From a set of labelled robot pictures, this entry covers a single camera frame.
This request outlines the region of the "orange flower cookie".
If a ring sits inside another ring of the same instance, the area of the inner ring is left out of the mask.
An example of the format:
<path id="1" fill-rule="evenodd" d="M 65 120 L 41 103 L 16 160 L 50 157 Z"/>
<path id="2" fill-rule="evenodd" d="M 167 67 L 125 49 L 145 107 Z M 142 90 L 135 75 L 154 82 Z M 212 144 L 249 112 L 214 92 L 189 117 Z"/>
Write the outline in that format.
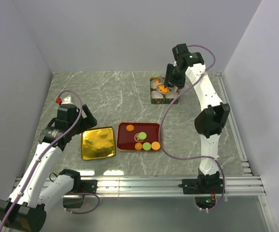
<path id="1" fill-rule="evenodd" d="M 158 86 L 158 91 L 162 94 L 167 94 L 170 90 L 169 88 L 161 88 L 160 86 Z"/>

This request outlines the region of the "brown round cookie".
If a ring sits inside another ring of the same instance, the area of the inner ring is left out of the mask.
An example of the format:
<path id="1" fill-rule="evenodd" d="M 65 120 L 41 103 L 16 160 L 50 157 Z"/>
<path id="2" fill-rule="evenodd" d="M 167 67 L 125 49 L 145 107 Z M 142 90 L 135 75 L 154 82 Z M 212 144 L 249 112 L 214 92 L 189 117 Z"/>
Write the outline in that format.
<path id="1" fill-rule="evenodd" d="M 126 130 L 129 131 L 129 132 L 133 131 L 134 130 L 134 125 L 132 125 L 132 124 L 127 125 Z"/>

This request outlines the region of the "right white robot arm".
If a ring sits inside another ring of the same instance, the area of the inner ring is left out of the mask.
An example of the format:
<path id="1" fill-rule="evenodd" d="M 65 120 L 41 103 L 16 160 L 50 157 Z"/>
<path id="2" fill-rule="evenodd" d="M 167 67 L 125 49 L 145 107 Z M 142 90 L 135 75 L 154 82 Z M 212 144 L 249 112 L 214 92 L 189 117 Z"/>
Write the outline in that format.
<path id="1" fill-rule="evenodd" d="M 220 181 L 222 174 L 218 165 L 218 147 L 222 129 L 230 113 L 230 105 L 224 103 L 218 96 L 209 77 L 203 56 L 199 52 L 192 53 L 185 43 L 172 49 L 174 63 L 168 64 L 164 85 L 174 92 L 181 90 L 181 97 L 187 90 L 186 80 L 190 80 L 200 104 L 200 113 L 194 120 L 194 126 L 201 139 L 201 161 L 198 171 L 197 187 L 203 193 L 214 188 L 214 183 Z"/>

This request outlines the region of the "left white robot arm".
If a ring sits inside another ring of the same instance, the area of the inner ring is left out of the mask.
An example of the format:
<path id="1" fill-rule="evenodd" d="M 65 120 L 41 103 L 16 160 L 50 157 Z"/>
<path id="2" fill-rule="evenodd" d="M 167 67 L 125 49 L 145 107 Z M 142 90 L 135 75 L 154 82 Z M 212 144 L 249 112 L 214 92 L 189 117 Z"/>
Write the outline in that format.
<path id="1" fill-rule="evenodd" d="M 57 116 L 42 130 L 33 159 L 21 181 L 7 200 L 0 200 L 0 231 L 4 227 L 22 232 L 38 232 L 47 214 L 65 194 L 84 195 L 81 175 L 62 170 L 46 189 L 43 185 L 49 172 L 76 135 L 97 125 L 89 108 L 72 102 L 71 96 L 57 98 Z"/>

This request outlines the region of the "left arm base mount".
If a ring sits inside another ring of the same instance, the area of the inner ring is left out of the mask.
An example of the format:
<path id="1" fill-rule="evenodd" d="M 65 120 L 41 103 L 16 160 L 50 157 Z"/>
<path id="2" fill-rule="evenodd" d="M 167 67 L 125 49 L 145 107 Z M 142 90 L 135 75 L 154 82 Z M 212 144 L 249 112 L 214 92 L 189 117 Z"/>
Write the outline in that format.
<path id="1" fill-rule="evenodd" d="M 78 192 L 79 193 L 93 193 L 96 194 L 98 181 L 95 179 L 92 180 L 81 180 Z"/>

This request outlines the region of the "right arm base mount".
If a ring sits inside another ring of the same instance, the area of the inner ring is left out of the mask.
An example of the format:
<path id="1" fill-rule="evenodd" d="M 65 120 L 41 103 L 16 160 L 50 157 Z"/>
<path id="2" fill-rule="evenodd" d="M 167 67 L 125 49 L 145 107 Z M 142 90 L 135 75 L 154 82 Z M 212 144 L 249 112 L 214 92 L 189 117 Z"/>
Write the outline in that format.
<path id="1" fill-rule="evenodd" d="M 182 179 L 179 185 L 183 188 L 183 194 L 211 194 L 215 191 L 216 194 L 224 193 L 222 179 L 217 180 L 200 180 L 200 179 Z"/>

